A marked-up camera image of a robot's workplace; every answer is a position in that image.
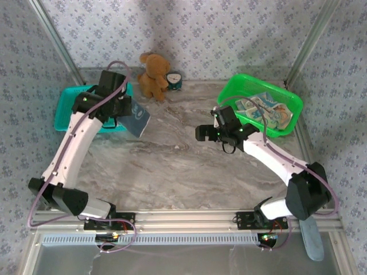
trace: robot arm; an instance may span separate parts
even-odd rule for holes
[[[111,117],[115,119],[118,116],[131,115],[131,97],[124,95],[126,87],[91,112],[74,130],[85,113],[111,95],[124,80],[124,75],[104,70],[99,85],[76,97],[68,130],[55,157],[42,177],[32,178],[28,184],[30,190],[37,195],[45,184],[45,179],[51,178],[41,197],[48,206],[74,216],[101,219],[115,217],[116,207],[113,204],[91,198],[88,193],[75,189],[75,185],[83,159],[103,123]]]
[[[331,199],[327,188],[315,177],[294,163],[301,164],[321,176],[326,181],[323,167],[315,162],[308,164],[288,154],[271,141],[264,142],[263,134],[252,124],[242,125],[236,117],[232,107],[216,108],[211,113],[214,116],[214,125],[200,125],[196,128],[196,139],[222,142],[233,146],[233,151],[239,149],[256,159],[259,159],[287,186],[285,198],[267,198],[255,208],[255,218],[259,225],[279,217],[293,215],[300,220],[307,219]],[[289,163],[275,154],[267,145],[276,149],[281,155],[293,160]]]

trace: vent grille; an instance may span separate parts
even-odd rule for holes
[[[120,236],[118,244],[132,240],[132,234]],[[47,234],[44,245],[95,244],[95,234]],[[138,234],[134,245],[237,245],[259,243],[252,233],[203,233],[203,234]]]

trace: black bracket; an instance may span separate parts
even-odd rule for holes
[[[126,220],[130,221],[132,224],[135,224],[135,213],[133,213],[133,212],[126,212],[126,213],[117,212],[114,218],[115,219],[126,219]],[[94,221],[92,219],[87,220],[87,221],[84,222],[84,230],[124,231],[125,229],[126,230],[132,230],[132,226],[129,225],[128,223],[126,223],[126,222],[125,223],[123,223],[123,222],[98,222],[98,221]]]
[[[237,224],[238,230],[271,230],[280,229],[279,225],[282,229],[288,229],[288,221],[287,217],[280,217],[274,220],[270,220],[263,226],[260,226],[259,223],[255,219],[255,215],[253,211],[243,211],[237,212],[236,216],[233,218],[233,222]]]

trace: teddy bear ear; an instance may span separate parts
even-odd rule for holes
[[[148,56],[150,55],[151,53],[142,53],[141,55],[140,55],[140,62],[141,63],[146,63],[147,62],[147,58],[148,58]]]

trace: green basket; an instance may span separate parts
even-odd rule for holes
[[[279,88],[275,85],[259,80],[247,74],[236,74],[233,76],[224,87],[223,91],[219,94],[217,102],[221,103],[223,100],[231,96],[247,96],[251,97],[259,93],[268,92],[275,101],[284,103],[288,109],[293,113],[292,119],[284,130],[267,128],[266,134],[271,138],[277,138],[278,136],[285,136],[291,133],[297,123],[298,117],[303,108],[302,99],[299,96],[291,93],[285,89]],[[230,105],[233,110],[237,110],[235,102],[238,99],[228,100],[224,105]],[[264,124],[250,119],[244,115],[236,113],[242,124],[251,123],[257,127],[260,131],[264,131]]]

